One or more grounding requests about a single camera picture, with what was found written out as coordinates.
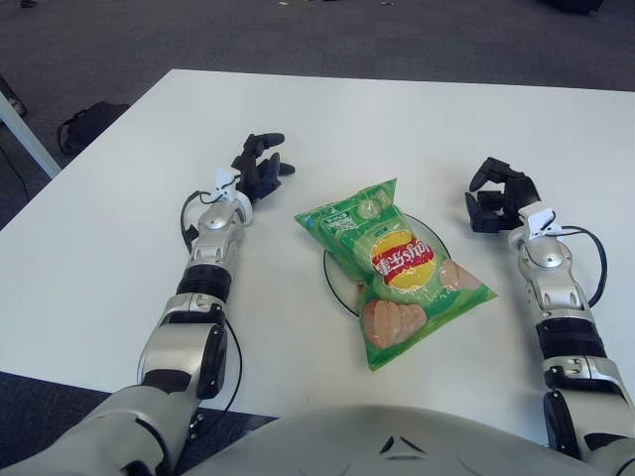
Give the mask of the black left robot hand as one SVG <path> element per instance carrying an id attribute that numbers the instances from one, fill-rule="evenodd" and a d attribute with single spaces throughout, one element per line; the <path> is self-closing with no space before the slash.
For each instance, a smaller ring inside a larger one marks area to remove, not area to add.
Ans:
<path id="1" fill-rule="evenodd" d="M 288 177 L 296 172 L 294 166 L 281 161 L 279 153 L 260 160 L 265 151 L 284 142 L 285 135 L 281 133 L 250 134 L 242 153 L 232 162 L 231 166 L 239 172 L 236 189 L 245 194 L 251 203 L 273 193 L 281 185 L 279 177 Z"/>

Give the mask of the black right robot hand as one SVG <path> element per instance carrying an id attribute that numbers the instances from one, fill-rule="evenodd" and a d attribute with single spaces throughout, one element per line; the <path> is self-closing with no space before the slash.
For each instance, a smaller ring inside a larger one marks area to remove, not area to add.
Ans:
<path id="1" fill-rule="evenodd" d="M 477 170 L 464 197 L 470 227 L 476 233 L 498 233 L 520 227 L 519 210 L 540 200 L 528 176 L 492 157 Z"/>

